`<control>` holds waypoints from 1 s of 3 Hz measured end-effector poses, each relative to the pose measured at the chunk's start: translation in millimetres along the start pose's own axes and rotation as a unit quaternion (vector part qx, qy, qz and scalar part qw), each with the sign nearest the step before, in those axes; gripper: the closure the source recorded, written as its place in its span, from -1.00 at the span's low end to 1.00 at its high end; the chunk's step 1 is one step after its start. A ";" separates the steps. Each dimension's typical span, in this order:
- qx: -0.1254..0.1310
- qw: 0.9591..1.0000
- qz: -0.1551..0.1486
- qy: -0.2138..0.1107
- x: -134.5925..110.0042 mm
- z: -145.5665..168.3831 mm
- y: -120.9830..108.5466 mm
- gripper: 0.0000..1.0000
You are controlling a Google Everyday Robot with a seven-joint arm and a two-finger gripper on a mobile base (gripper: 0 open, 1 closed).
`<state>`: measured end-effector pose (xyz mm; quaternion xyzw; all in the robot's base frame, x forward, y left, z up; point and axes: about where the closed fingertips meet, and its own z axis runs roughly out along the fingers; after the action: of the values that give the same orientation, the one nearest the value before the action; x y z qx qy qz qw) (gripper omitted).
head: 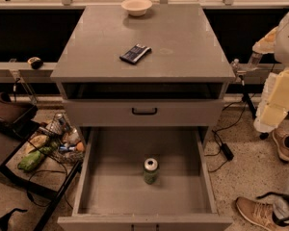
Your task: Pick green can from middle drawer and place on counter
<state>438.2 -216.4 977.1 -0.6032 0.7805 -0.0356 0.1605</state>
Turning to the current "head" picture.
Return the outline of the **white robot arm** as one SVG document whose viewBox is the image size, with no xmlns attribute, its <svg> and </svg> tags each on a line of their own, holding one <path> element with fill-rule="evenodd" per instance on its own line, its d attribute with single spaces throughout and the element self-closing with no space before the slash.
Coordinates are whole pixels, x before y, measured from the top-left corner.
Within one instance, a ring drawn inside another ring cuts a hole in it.
<svg viewBox="0 0 289 231">
<path fill-rule="evenodd" d="M 270 133 L 289 112 L 289 12 L 252 50 L 262 55 L 272 53 L 275 60 L 284 66 L 280 73 L 269 74 L 253 123 L 258 132 Z"/>
</svg>

